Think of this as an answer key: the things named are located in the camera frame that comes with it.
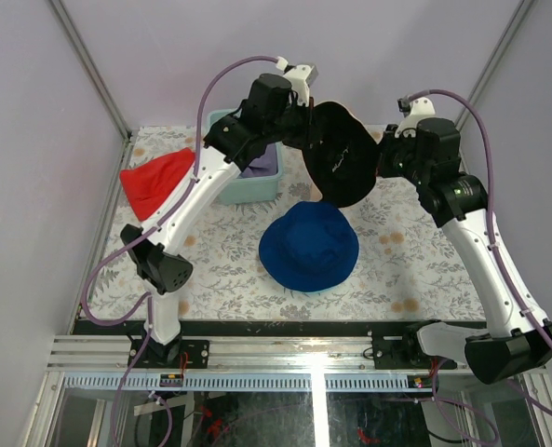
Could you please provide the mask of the red cloth hat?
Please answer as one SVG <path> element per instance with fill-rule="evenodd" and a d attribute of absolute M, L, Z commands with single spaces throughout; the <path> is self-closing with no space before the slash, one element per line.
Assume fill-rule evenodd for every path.
<path fill-rule="evenodd" d="M 135 169 L 123 169 L 119 180 L 140 222 L 150 218 L 194 165 L 190 147 L 154 158 Z"/>

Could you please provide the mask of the lavender hat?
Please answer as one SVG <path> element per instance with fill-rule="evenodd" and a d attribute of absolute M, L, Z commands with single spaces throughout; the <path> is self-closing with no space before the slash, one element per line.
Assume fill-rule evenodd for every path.
<path fill-rule="evenodd" d="M 240 178 L 270 177 L 277 174 L 277 147 L 269 144 L 262 156 L 255 158 L 249 166 L 241 172 Z"/>

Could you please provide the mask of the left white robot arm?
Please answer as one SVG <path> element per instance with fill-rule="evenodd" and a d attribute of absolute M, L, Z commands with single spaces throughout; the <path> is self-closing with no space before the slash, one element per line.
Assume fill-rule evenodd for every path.
<path fill-rule="evenodd" d="M 150 294 L 144 329 L 149 356 L 161 367 L 175 365 L 182 354 L 179 305 L 194 267 L 181 250 L 198 218 L 268 145 L 289 142 L 303 149 L 308 144 L 314 78 L 302 69 L 261 74 L 248 97 L 212 124 L 194 165 L 158 210 L 140 226 L 127 224 L 120 233 Z"/>

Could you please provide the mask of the dark blue bucket hat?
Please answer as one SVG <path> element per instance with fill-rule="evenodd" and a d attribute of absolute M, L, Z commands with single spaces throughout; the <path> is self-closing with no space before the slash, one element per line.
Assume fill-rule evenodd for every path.
<path fill-rule="evenodd" d="M 266 228 L 258 254 L 275 282 L 291 291 L 314 293 L 334 288 L 351 275 L 359 243 L 338 208 L 302 201 Z"/>

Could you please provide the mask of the black beige cap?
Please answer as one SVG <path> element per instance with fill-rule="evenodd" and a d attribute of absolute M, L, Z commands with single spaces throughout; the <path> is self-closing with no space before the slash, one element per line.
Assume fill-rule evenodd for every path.
<path fill-rule="evenodd" d="M 381 150 L 365 125 L 338 102 L 314 108 L 316 138 L 304 165 L 321 199 L 338 209 L 355 205 L 376 184 Z"/>

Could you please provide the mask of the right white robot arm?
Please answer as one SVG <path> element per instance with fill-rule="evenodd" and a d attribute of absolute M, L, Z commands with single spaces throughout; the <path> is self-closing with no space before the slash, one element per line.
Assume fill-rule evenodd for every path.
<path fill-rule="evenodd" d="M 421 206 L 460 256 L 486 319 L 483 330 L 440 320 L 414 324 L 402 344 L 403 359 L 417 368 L 434 357 L 450 359 L 489 385 L 547 364 L 552 320 L 530 295 L 503 246 L 481 181 L 460 170 L 460 140 L 445 118 L 389 125 L 379 143 L 379 172 L 415 186 Z"/>

